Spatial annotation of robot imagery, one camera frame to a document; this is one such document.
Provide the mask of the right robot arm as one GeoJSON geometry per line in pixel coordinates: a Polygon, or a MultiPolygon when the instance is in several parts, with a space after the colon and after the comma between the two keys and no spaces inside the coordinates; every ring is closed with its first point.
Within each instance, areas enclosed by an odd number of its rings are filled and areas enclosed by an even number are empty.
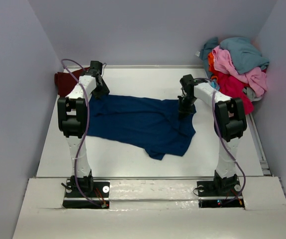
{"type": "Polygon", "coordinates": [[[236,160],[238,145],[247,129],[247,121],[241,98],[229,97],[208,82],[207,78],[194,78],[191,74],[180,79],[182,95],[179,99],[179,117],[185,118],[195,113],[197,99],[209,105],[214,118],[214,131],[219,137],[218,164],[211,181],[197,183],[200,197],[241,196],[241,184],[237,170],[243,169],[236,160]]]}

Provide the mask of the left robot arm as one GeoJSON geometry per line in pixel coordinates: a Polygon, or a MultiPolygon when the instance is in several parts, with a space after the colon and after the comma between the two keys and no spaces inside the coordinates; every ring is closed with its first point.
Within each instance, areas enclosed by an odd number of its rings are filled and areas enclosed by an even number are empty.
{"type": "Polygon", "coordinates": [[[73,62],[73,60],[62,59],[61,63],[76,81],[71,92],[57,101],[58,126],[67,140],[73,166],[71,185],[67,188],[87,198],[94,190],[92,169],[88,162],[85,143],[90,124],[89,102],[91,97],[100,98],[109,94],[109,89],[102,77],[103,63],[91,61],[87,70],[81,67],[81,74],[77,78],[68,70],[65,61],[73,62]]]}

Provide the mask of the navy blue t shirt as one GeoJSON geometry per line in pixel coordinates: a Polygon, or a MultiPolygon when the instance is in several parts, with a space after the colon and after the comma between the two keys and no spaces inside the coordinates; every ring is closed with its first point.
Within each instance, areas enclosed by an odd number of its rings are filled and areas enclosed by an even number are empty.
{"type": "Polygon", "coordinates": [[[156,160],[184,156],[195,135],[193,116],[179,118],[178,100],[107,95],[89,106],[88,136],[140,147],[156,160]]]}

